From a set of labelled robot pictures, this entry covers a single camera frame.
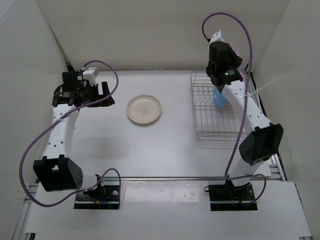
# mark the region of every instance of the purple cable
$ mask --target purple cable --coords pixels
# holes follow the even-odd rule
[[[65,117],[67,117],[69,114],[73,113],[74,111],[77,111],[77,110],[80,110],[82,108],[85,108],[85,107],[88,107],[88,106],[91,106],[91,105],[94,105],[94,104],[97,104],[97,103],[100,103],[104,100],[107,100],[108,98],[111,97],[111,95],[116,91],[118,85],[119,85],[119,77],[118,77],[118,74],[117,72],[114,70],[114,68],[112,66],[110,66],[108,63],[104,62],[104,61],[100,61],[100,60],[92,60],[92,61],[88,61],[86,64],[83,65],[83,68],[85,68],[87,65],[91,64],[91,63],[101,63],[101,64],[104,64],[106,65],[107,67],[109,67],[112,72],[114,73],[115,75],[115,78],[116,78],[116,84],[114,86],[114,89],[110,92],[109,95],[107,95],[106,97],[102,98],[102,99],[99,99],[99,100],[96,100],[96,101],[93,101],[93,102],[90,102],[90,103],[87,103],[87,104],[84,104],[84,105],[81,105],[81,106],[78,106],[68,112],[66,112],[64,115],[62,115],[57,121],[55,121],[52,125],[50,125],[46,130],[44,130],[39,136],[37,136],[30,144],[29,146],[26,148],[26,150],[24,151],[23,155],[22,155],[22,158],[21,158],[21,161],[20,161],[20,165],[19,165],[19,179],[20,179],[20,183],[21,183],[21,186],[23,188],[23,190],[25,191],[26,195],[35,203],[35,204],[38,204],[39,206],[41,207],[44,207],[44,208],[50,208],[50,207],[54,207],[54,206],[57,206],[59,204],[61,204],[62,202],[64,202],[66,199],[68,199],[70,196],[76,194],[76,193],[80,193],[80,192],[83,192],[85,189],[79,189],[79,190],[76,190],[76,191],[73,191],[71,192],[70,194],[68,194],[65,198],[61,199],[60,201],[58,202],[55,202],[55,203],[52,203],[52,204],[44,204],[42,202],[39,202],[37,199],[35,199],[34,196],[32,196],[32,194],[29,192],[26,184],[25,184],[25,180],[24,180],[24,176],[23,176],[23,166],[24,166],[24,162],[25,162],[25,159],[26,159],[26,156],[28,154],[28,152],[30,151],[30,149],[33,147],[33,145],[40,139],[42,138],[46,133],[48,133],[51,129],[53,129],[62,119],[64,119]],[[121,189],[121,177],[120,177],[120,174],[119,172],[115,169],[115,168],[110,168],[108,169],[107,171],[105,171],[102,176],[100,177],[100,179],[97,181],[97,183],[95,185],[93,185],[92,187],[88,188],[87,190],[92,190],[94,189],[103,179],[103,177],[110,171],[110,170],[113,170],[116,172],[116,174],[118,175],[118,178],[119,178],[119,206],[118,206],[118,209],[120,208],[120,189]]]
[[[251,38],[250,38],[250,35],[249,35],[249,32],[246,28],[246,26],[244,25],[244,23],[239,19],[237,18],[236,16],[230,14],[230,13],[227,13],[227,12],[215,12],[215,13],[212,13],[210,14],[209,16],[207,16],[203,23],[202,23],[202,27],[201,27],[201,30],[202,30],[202,35],[204,36],[204,38],[209,42],[210,41],[210,38],[208,38],[206,36],[206,33],[205,33],[205,24],[207,22],[208,19],[210,19],[211,17],[213,16],[216,16],[216,15],[226,15],[228,17],[231,17],[233,18],[234,20],[236,20],[240,25],[241,27],[243,28],[244,32],[245,32],[245,35],[248,39],[248,44],[249,44],[249,67],[248,67],[248,77],[250,78],[251,76],[251,70],[252,70],[252,63],[253,63],[253,48],[252,48],[252,42],[251,42]],[[224,172],[224,177],[226,179],[229,179],[229,180],[237,180],[237,179],[244,179],[244,178],[250,178],[252,177],[252,175],[245,175],[245,176],[236,176],[236,177],[228,177],[228,172],[229,172],[229,169],[230,169],[230,166],[234,160],[234,157],[235,157],[235,154],[236,154],[236,151],[237,151],[237,148],[238,148],[238,144],[239,144],[239,141],[240,141],[240,138],[241,138],[241,134],[244,130],[244,126],[245,126],[245,120],[246,120],[246,114],[247,114],[247,106],[248,106],[248,87],[249,87],[249,80],[247,80],[245,82],[245,88],[244,88],[244,110],[243,110],[243,115],[242,115],[242,120],[241,120],[241,125],[240,125],[240,129],[239,129],[239,133],[237,135],[237,138],[235,140],[235,144],[234,144],[234,148],[232,150],[232,154],[230,156],[230,159],[229,159],[229,162],[226,166],[226,169],[225,169],[225,172]],[[265,189],[266,189],[266,185],[267,185],[267,179],[266,177],[263,175],[263,174],[256,174],[254,175],[253,177],[256,177],[256,176],[262,176],[263,179],[264,179],[264,186],[263,186],[263,189],[260,193],[260,195],[254,199],[252,202],[249,202],[249,203],[246,203],[246,204],[253,204],[255,203],[261,196],[262,194],[264,193]]]

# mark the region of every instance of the purple hose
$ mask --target purple hose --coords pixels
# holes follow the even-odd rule
[[[37,136],[30,144],[29,146],[26,148],[26,150],[24,151],[23,155],[22,155],[22,158],[21,158],[21,161],[20,161],[20,165],[19,165],[19,179],[20,179],[20,183],[21,183],[21,186],[23,188],[23,190],[25,191],[25,193],[27,194],[27,196],[35,203],[35,204],[38,204],[39,206],[41,207],[44,207],[44,208],[50,208],[50,207],[54,207],[54,206],[57,206],[59,204],[61,204],[62,202],[64,202],[66,199],[68,199],[70,196],[76,194],[76,193],[80,193],[80,192],[83,192],[85,189],[80,189],[80,190],[76,190],[76,191],[73,191],[71,192],[70,194],[68,194],[65,198],[61,199],[60,201],[58,202],[55,202],[55,203],[52,203],[52,204],[44,204],[42,202],[39,202],[37,199],[35,199],[34,196],[32,196],[32,194],[29,192],[26,184],[25,184],[25,180],[24,180],[24,176],[23,176],[23,166],[24,166],[24,162],[25,162],[25,159],[26,159],[26,156],[28,154],[28,152],[30,151],[30,149],[33,147],[33,145],[40,139],[42,138],[46,133],[48,133],[51,129],[53,129],[59,122],[60,120],[64,119],[65,117],[67,117],[69,114],[73,113],[74,111],[77,111],[77,110],[80,110],[82,108],[85,108],[85,107],[88,107],[88,106],[91,106],[91,105],[94,105],[94,104],[97,104],[97,103],[100,103],[104,100],[107,100],[108,98],[111,97],[111,95],[116,91],[118,85],[119,85],[119,77],[118,77],[118,74],[117,72],[114,70],[113,67],[111,67],[108,63],[104,62],[104,61],[100,61],[100,60],[92,60],[92,61],[88,61],[85,65],[83,65],[83,67],[85,68],[88,64],[91,64],[91,63],[101,63],[101,64],[104,64],[106,65],[107,67],[109,67],[112,72],[114,73],[115,75],[115,78],[116,78],[116,84],[115,84],[115,87],[114,89],[110,92],[109,95],[107,95],[106,97],[102,98],[102,99],[99,99],[99,100],[96,100],[96,101],[93,101],[93,102],[90,102],[90,103],[87,103],[87,104],[84,104],[84,105],[81,105],[81,106],[78,106],[68,112],[66,112],[64,115],[62,115],[57,121],[55,121],[52,125],[50,125],[46,130],[44,130],[39,136]],[[107,171],[104,172],[104,174],[101,176],[101,178],[97,181],[97,183],[88,188],[87,190],[92,190],[94,189],[101,181],[102,181],[102,178],[110,171],[110,170],[113,170],[116,172],[116,174],[118,175],[119,177],[119,206],[118,206],[118,209],[120,208],[120,188],[121,188],[121,178],[120,178],[120,174],[119,172],[115,169],[115,168],[110,168],[108,169]]]
[[[226,15],[226,16],[229,16],[231,18],[233,18],[234,20],[236,20],[240,25],[241,27],[243,28],[244,32],[245,32],[245,35],[248,39],[248,44],[249,44],[249,52],[250,52],[250,55],[249,55],[249,66],[248,66],[248,77],[250,78],[251,76],[251,70],[252,70],[252,63],[253,63],[253,48],[252,48],[252,42],[251,42],[251,38],[250,38],[250,35],[249,35],[249,32],[246,28],[246,26],[244,25],[244,23],[239,19],[237,18],[236,16],[230,14],[230,13],[227,13],[227,12],[215,12],[213,14],[210,14],[209,16],[207,16],[203,23],[202,23],[202,27],[201,27],[201,30],[202,30],[202,35],[204,36],[204,38],[209,42],[210,41],[210,38],[208,38],[206,36],[206,33],[205,33],[205,24],[207,22],[208,19],[210,19],[211,17],[213,16],[216,16],[216,15]],[[252,175],[245,175],[245,176],[236,176],[236,177],[228,177],[228,172],[229,172],[229,169],[230,169],[230,166],[234,160],[234,157],[235,157],[235,154],[236,154],[236,151],[237,151],[237,148],[238,148],[238,144],[239,144],[239,141],[240,141],[240,138],[241,138],[241,134],[244,130],[244,126],[245,126],[245,120],[246,120],[246,114],[247,114],[247,106],[248,106],[248,87],[249,87],[249,79],[245,82],[245,88],[244,88],[244,110],[243,110],[243,115],[242,115],[242,120],[241,120],[241,125],[240,125],[240,129],[239,129],[239,133],[237,135],[237,138],[235,140],[235,144],[234,144],[234,148],[232,150],[232,154],[230,156],[230,159],[229,159],[229,162],[226,166],[226,169],[225,169],[225,172],[224,172],[224,177],[226,179],[229,179],[229,180],[236,180],[236,179],[244,179],[244,178],[251,178]],[[267,179],[266,177],[263,175],[263,174],[256,174],[254,175],[253,177],[257,177],[257,176],[262,176],[263,179],[264,179],[264,186],[263,186],[263,189],[260,193],[260,195],[254,199],[253,201],[249,202],[249,203],[246,203],[246,204],[253,204],[255,203],[259,198],[261,198],[262,194],[264,193],[265,189],[266,189],[266,186],[267,186]]]

